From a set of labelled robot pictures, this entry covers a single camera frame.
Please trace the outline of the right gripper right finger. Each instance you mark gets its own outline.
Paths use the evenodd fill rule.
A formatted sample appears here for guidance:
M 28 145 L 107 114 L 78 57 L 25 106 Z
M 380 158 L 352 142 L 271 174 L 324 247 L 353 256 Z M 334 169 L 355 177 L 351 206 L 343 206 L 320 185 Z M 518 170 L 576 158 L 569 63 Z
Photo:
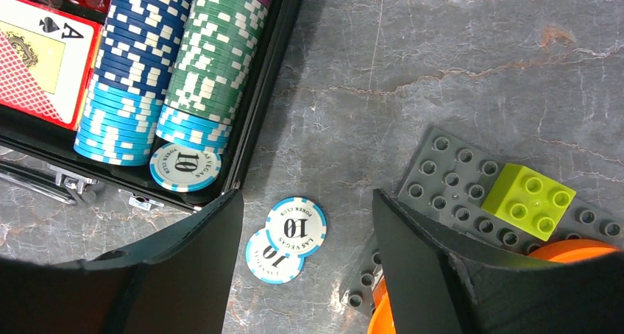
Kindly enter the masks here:
M 623 254 L 576 263 L 466 237 L 373 192 L 372 216 L 398 333 L 621 333 Z

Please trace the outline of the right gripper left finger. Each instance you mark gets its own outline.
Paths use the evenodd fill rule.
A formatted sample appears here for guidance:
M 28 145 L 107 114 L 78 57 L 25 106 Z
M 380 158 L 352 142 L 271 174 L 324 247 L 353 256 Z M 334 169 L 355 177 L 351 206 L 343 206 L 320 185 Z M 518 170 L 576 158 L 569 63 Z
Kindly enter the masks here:
M 231 190 L 94 260 L 1 260 L 3 333 L 220 333 L 242 230 Z

